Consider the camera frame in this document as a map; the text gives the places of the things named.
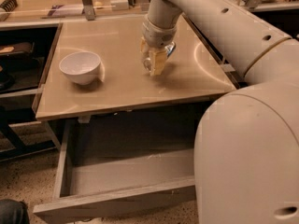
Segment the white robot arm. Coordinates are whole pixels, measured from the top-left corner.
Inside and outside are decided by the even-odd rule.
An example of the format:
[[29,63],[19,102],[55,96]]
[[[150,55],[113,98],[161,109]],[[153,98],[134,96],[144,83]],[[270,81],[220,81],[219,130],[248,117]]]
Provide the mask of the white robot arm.
[[200,224],[299,224],[298,42],[229,0],[151,0],[141,50],[162,49],[188,17],[247,82],[205,112],[194,144]]

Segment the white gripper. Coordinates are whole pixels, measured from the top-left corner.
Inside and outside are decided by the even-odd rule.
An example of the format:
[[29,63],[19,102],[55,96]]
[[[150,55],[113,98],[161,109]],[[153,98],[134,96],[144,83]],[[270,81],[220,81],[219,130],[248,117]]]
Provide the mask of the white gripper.
[[160,28],[150,21],[148,15],[144,17],[140,52],[143,58],[149,56],[151,63],[150,74],[152,76],[159,76],[163,72],[167,60],[167,52],[161,48],[173,41],[176,31],[176,26],[173,28]]

